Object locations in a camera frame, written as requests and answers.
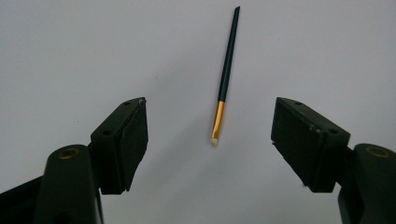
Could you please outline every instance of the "brass screw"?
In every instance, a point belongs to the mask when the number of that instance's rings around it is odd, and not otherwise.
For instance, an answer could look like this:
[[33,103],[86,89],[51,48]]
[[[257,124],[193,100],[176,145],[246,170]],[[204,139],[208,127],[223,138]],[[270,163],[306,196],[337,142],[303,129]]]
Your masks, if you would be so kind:
[[78,148],[67,148],[59,153],[58,158],[61,160],[69,160],[77,156],[78,153],[79,153]]
[[380,147],[367,147],[366,150],[370,152],[373,156],[377,156],[379,158],[388,158],[389,153]]

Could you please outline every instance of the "white surface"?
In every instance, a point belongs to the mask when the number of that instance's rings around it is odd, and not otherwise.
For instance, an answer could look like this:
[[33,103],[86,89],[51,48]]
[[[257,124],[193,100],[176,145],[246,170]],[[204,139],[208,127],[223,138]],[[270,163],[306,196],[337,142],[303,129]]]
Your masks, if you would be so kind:
[[[210,144],[233,9],[241,6],[218,147]],[[148,151],[106,223],[341,223],[271,145],[277,96],[396,145],[394,1],[1,1],[0,191],[148,100]]]

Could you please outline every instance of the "paintbrush tip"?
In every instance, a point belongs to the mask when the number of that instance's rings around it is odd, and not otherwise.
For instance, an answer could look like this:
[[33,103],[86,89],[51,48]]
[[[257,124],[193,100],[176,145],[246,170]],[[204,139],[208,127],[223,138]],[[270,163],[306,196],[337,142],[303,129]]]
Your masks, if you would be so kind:
[[212,138],[212,145],[216,147],[218,145],[218,139],[217,138]]

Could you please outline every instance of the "gold ferrule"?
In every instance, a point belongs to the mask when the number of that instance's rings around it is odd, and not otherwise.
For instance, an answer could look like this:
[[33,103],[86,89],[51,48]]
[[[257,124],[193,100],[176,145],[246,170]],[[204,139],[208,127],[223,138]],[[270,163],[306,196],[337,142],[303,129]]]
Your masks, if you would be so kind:
[[223,110],[224,110],[224,102],[218,101],[218,107],[216,108],[215,123],[213,124],[212,138],[216,138],[216,139],[219,138]]

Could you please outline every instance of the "paintbrush handle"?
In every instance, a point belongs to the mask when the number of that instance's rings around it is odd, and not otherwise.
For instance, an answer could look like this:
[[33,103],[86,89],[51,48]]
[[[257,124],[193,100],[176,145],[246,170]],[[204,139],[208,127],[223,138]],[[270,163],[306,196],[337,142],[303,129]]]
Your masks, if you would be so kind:
[[227,96],[228,82],[230,80],[231,65],[233,63],[233,46],[235,45],[236,27],[238,26],[239,8],[237,7],[233,13],[233,25],[231,27],[230,38],[228,40],[227,53],[225,55],[223,71],[221,74],[221,82],[219,88],[218,101],[225,102]]

